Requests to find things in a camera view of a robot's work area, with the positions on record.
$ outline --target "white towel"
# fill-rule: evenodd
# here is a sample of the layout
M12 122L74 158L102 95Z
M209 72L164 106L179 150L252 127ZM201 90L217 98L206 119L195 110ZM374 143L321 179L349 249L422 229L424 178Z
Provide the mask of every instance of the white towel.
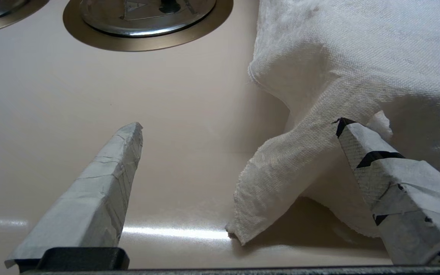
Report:
M383 110L391 145L440 171L440 1L261 0L249 73L288 106L294 127L239 177L226 228L242 244L299 195L378 235L331 124L341 116L368 123Z

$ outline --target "drain ring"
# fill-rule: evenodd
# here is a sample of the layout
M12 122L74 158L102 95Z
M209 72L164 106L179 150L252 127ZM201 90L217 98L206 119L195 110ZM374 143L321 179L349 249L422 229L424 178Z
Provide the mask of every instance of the drain ring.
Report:
M68 32L84 44L120 52L142 52L174 47L207 35L230 15L233 0L217 0L215 7L198 23L177 32L153 37L119 37L98 31L84 22L80 14L81 0L70 0L64 9L63 22Z
M30 0L12 13L0 16L0 29L10 26L38 11L47 4L49 0Z

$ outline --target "drain strainer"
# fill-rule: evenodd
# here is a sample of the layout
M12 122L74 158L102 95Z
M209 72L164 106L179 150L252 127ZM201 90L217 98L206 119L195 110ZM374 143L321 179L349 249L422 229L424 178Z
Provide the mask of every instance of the drain strainer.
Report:
M49 0L0 0L0 28L10 26L35 11Z
M64 25L93 47L125 52L163 49L220 26L233 0L70 0Z

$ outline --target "cloth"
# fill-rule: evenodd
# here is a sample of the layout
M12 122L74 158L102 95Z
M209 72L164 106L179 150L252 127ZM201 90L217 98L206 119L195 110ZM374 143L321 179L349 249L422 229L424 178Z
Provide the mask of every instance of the cloth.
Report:
M339 117L367 124L383 110L393 131L384 139L440 171L440 1L261 0L248 71L288 106L293 127L239 176L226 229L242 244L299 195L378 235L337 143Z

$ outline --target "metal drain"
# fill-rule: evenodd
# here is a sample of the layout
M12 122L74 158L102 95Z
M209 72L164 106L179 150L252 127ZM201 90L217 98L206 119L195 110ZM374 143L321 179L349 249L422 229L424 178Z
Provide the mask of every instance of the metal drain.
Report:
M220 26L232 7L233 0L70 0L63 21L85 44L139 52L198 39Z
M38 11L49 0L0 0L0 29Z

